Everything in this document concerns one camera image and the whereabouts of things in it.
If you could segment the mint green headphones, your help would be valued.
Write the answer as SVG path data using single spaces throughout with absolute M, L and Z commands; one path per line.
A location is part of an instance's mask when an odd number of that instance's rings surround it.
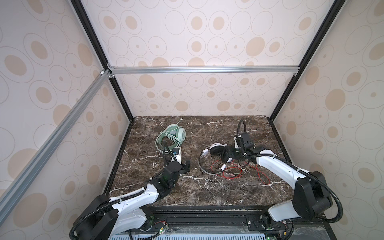
M 180 119 L 177 124 L 171 124 L 166 127 L 166 129 L 157 136 L 155 140 L 155 146 L 159 152 L 163 152 L 163 145 L 162 142 L 165 140 L 165 138 L 168 138 L 169 140 L 173 141 L 173 145 L 169 146 L 169 148 L 173 149 L 175 147 L 180 147 L 182 143 L 186 139 L 186 130 L 179 126 L 178 124 L 183 119 Z

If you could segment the black white headphones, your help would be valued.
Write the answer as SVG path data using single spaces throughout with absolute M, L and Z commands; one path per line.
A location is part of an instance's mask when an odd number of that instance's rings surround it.
M 227 167 L 227 164 L 233 161 L 233 158 L 229 156 L 229 146 L 227 144 L 214 143 L 209 148 L 203 150 L 198 159 L 198 166 L 200 170 L 210 176 L 221 174 Z M 218 171 L 213 171 L 203 166 L 203 159 L 217 157 L 222 163 Z

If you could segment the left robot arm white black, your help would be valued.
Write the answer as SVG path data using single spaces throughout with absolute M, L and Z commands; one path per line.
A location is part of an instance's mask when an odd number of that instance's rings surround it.
M 146 184 L 128 194 L 108 198 L 97 196 L 74 221 L 69 233 L 71 240 L 107 240 L 131 229 L 147 231 L 154 215 L 147 208 L 167 195 L 176 186 L 181 174 L 190 171 L 190 162 L 182 164 L 181 148 L 163 145 L 164 168 Z

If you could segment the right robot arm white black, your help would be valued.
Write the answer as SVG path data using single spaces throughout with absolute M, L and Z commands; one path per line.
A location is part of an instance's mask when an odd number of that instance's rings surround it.
M 246 130 L 234 136 L 235 145 L 225 146 L 225 160 L 255 163 L 273 172 L 294 191 L 291 200 L 275 204 L 267 209 L 266 221 L 280 222 L 288 219 L 304 219 L 336 223 L 343 217 L 344 209 L 335 192 L 327 185 L 325 177 L 318 171 L 308 172 L 264 146 L 257 146 Z

